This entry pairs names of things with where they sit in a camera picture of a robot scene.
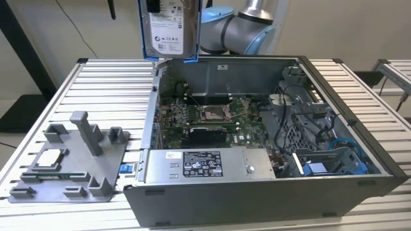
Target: warning label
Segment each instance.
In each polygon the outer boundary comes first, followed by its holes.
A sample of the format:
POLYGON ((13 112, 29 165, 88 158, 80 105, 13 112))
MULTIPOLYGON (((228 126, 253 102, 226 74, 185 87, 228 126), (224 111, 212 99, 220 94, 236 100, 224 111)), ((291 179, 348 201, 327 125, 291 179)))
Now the warning label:
POLYGON ((182 7, 181 0, 160 0, 160 13, 149 13, 152 45, 162 54, 182 54, 182 7))
POLYGON ((184 152, 184 177, 221 177, 220 152, 184 152))

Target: slotted metal surface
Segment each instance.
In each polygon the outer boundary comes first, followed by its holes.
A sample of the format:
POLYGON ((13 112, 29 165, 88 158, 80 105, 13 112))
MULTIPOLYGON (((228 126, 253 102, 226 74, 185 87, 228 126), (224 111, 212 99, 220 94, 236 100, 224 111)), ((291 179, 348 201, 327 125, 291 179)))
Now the slotted metal surface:
MULTIPOLYGON (((341 99, 356 113, 376 140, 411 176, 411 129, 405 121, 375 95, 344 64, 332 60, 311 60, 324 78, 333 86, 341 99)), ((144 82, 150 62, 138 60, 90 60, 85 65, 76 65, 57 95, 40 116, 26 138, 0 172, 0 193, 8 196, 8 190, 16 185, 21 172, 33 161, 34 155, 45 140, 41 130, 50 122, 68 125, 70 109, 92 108, 89 120, 106 128, 110 125, 124 126, 132 133, 124 162, 138 160, 138 144, 144 122, 144 100, 149 87, 133 84, 144 82), (73 88, 73 84, 92 84, 89 88, 73 88)), ((133 178, 120 176, 117 191, 109 203, 98 204, 9 204, 0 200, 0 229, 13 230, 117 230, 137 229, 138 223, 129 209, 122 185, 133 178)), ((373 231, 409 230, 411 227, 411 180, 399 186, 387 196, 367 199, 341 218, 307 219, 281 222, 267 222, 241 225, 188 227, 176 230, 186 231, 244 231, 244 230, 312 230, 312 231, 373 231)))

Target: blue cable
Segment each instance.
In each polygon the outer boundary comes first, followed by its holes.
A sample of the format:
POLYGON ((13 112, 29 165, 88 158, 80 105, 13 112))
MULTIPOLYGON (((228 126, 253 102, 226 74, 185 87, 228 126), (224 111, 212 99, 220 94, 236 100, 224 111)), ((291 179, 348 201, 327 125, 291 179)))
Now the blue cable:
POLYGON ((353 147, 357 149, 357 151, 359 151, 359 158, 361 159, 361 150, 359 149, 357 144, 356 144, 351 139, 348 139, 348 138, 337 138, 337 139, 335 139, 335 140, 329 143, 329 145, 328 145, 328 150, 331 150, 333 144, 335 144, 337 141, 347 141, 347 142, 349 142, 349 143, 353 145, 353 147))

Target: motherboard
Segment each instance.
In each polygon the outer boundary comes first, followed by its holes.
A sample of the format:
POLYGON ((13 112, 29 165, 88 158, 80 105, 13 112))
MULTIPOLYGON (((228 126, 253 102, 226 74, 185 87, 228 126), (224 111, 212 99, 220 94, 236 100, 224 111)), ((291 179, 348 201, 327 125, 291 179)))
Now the motherboard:
POLYGON ((169 97, 160 115, 164 149, 271 146, 252 98, 169 97))

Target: open computer chassis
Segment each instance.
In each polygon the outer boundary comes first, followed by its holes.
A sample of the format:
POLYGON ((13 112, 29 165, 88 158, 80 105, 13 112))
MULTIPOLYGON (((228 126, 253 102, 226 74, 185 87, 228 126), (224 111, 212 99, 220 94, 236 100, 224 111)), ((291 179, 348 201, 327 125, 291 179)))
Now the open computer chassis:
POLYGON ((166 61, 150 102, 141 226, 341 216, 407 179, 304 56, 166 61))

